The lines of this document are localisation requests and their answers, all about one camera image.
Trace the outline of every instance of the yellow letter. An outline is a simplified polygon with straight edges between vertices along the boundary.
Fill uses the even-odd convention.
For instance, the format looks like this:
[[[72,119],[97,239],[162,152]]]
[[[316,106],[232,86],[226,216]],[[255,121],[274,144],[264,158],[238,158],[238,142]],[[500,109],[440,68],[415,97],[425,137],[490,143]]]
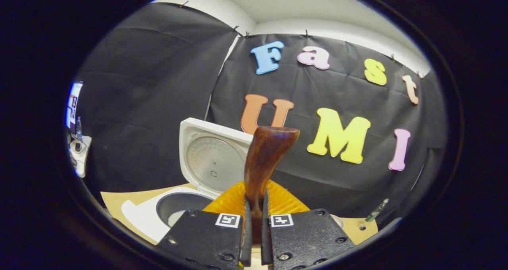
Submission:
[[[371,58],[366,59],[364,64],[366,68],[365,76],[368,81],[379,85],[386,84],[385,66],[383,64]]]
[[[365,118],[355,117],[344,130],[337,111],[320,108],[317,110],[317,113],[321,121],[319,122],[314,143],[307,146],[307,151],[318,155],[326,154],[328,150],[325,144],[328,139],[330,155],[332,157],[337,156],[347,144],[348,146],[345,151],[341,153],[341,159],[346,162],[361,163],[363,161],[363,143],[365,142],[367,129],[370,127],[370,121]]]

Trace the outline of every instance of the wooden rice paddle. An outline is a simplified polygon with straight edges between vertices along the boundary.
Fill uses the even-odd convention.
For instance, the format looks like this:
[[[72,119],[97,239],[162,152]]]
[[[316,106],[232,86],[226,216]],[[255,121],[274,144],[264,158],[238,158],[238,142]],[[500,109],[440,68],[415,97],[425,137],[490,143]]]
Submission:
[[[258,127],[254,132],[243,177],[245,196],[251,209],[253,243],[259,243],[263,198],[270,176],[298,136],[298,129],[288,127]]]

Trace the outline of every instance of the blue letter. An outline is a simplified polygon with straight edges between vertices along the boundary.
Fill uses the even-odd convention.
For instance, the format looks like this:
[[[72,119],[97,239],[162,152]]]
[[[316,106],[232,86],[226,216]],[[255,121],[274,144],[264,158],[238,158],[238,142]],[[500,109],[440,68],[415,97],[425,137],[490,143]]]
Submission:
[[[268,73],[269,71],[275,71],[279,68],[278,64],[272,62],[272,58],[274,60],[280,60],[281,52],[276,48],[281,49],[283,47],[283,42],[278,40],[250,50],[251,53],[256,55],[256,60],[258,60],[258,69],[256,69],[258,75]]]

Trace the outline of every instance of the ceiling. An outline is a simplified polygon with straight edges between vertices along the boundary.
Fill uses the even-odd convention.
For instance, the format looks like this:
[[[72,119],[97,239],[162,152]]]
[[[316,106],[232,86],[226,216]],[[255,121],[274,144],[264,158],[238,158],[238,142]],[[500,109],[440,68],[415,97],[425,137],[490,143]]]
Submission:
[[[412,41],[383,16],[355,0],[231,0],[257,23],[320,19],[357,25],[390,37],[420,54]]]

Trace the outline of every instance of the desk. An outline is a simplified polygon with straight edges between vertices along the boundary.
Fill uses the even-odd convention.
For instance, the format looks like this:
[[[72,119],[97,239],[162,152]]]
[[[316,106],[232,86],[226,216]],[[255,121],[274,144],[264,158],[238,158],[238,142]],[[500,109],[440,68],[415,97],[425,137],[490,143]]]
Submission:
[[[156,241],[147,237],[143,232],[138,230],[134,225],[132,225],[123,215],[121,206],[126,200],[131,200],[135,205],[139,205],[144,203],[145,201],[156,197],[168,190],[174,189],[175,187],[190,187],[191,189],[196,188],[190,183],[186,183],[185,185],[176,185],[174,187],[166,187],[164,189],[144,191],[144,192],[131,192],[131,193],[108,193],[108,192],[100,192],[104,203],[106,204],[109,213],[113,218],[118,219],[121,223],[123,223],[129,230],[132,230],[135,234],[143,237],[145,240],[149,241],[152,244],[157,244]],[[368,239],[370,236],[373,236],[377,233],[377,224],[376,221],[373,220],[371,222],[366,222],[365,218],[341,218],[344,222],[343,230],[349,236],[351,241],[358,245]],[[360,230],[359,224],[363,223],[365,225],[365,230]]]
[[[78,177],[85,177],[85,166],[87,165],[87,155],[90,150],[90,144],[92,142],[92,138],[89,136],[83,136],[83,141],[79,141],[76,138],[71,141],[69,144],[69,151],[71,151],[72,156],[76,160],[76,174]],[[80,151],[76,151],[76,143],[81,143]]]

